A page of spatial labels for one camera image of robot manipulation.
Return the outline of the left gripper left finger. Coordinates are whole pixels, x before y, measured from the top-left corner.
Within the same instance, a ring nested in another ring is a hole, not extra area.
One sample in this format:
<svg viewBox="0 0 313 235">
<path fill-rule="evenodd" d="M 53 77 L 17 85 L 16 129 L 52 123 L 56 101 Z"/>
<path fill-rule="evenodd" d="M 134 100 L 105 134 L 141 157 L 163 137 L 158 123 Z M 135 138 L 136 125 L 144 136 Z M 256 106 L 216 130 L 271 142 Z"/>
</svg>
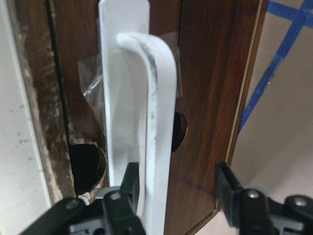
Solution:
<svg viewBox="0 0 313 235">
<path fill-rule="evenodd" d="M 128 163 L 122 184 L 102 189 L 90 204 L 66 198 L 22 231 L 23 235 L 143 235 L 136 214 L 139 166 Z"/>
</svg>

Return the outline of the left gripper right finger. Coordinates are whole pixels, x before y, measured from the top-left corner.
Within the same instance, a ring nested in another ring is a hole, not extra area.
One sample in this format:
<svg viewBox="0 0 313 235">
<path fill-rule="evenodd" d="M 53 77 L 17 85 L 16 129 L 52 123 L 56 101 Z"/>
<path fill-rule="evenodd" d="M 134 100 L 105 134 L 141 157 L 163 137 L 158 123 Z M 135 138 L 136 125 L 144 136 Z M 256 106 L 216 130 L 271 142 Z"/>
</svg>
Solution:
<svg viewBox="0 0 313 235">
<path fill-rule="evenodd" d="M 292 195 L 278 203 L 254 188 L 244 188 L 225 162 L 215 165 L 215 193 L 230 227 L 240 235 L 311 235 L 313 200 Z"/>
</svg>

